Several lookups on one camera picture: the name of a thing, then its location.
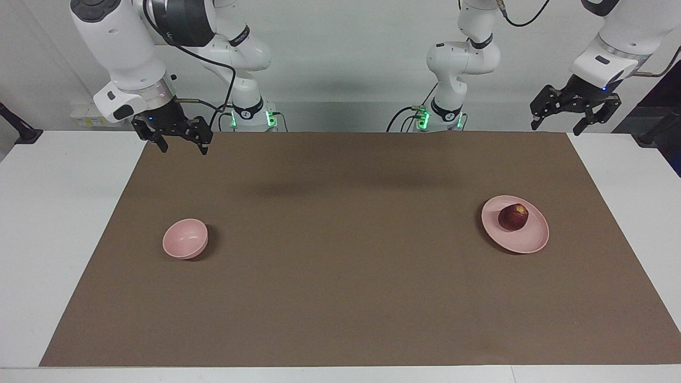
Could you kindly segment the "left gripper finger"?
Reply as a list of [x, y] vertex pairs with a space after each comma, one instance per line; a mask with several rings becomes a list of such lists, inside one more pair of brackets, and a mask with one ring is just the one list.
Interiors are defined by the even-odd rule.
[[604, 124], [608, 122], [610, 117], [615, 114], [615, 111], [617, 111], [621, 104], [622, 102], [618, 94], [612, 94], [606, 97], [598, 111], [594, 111], [592, 106], [587, 106], [585, 104], [584, 116], [574, 126], [572, 133], [574, 133], [575, 136], [579, 136], [592, 124]]
[[530, 111], [533, 120], [531, 129], [536, 131], [548, 116], [556, 115], [564, 111], [562, 102], [562, 90], [545, 85], [535, 99], [530, 103]]

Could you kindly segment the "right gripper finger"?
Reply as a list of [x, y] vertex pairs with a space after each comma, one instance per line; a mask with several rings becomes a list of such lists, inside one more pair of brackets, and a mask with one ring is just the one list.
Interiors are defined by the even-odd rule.
[[207, 155], [212, 143], [213, 131], [202, 116], [185, 121], [184, 139], [194, 143], [202, 155]]
[[163, 134], [160, 133], [160, 131], [149, 128], [146, 124], [146, 119], [134, 117], [132, 119], [132, 126], [141, 140], [150, 141], [159, 148], [161, 153], [167, 153], [168, 143], [163, 137]]

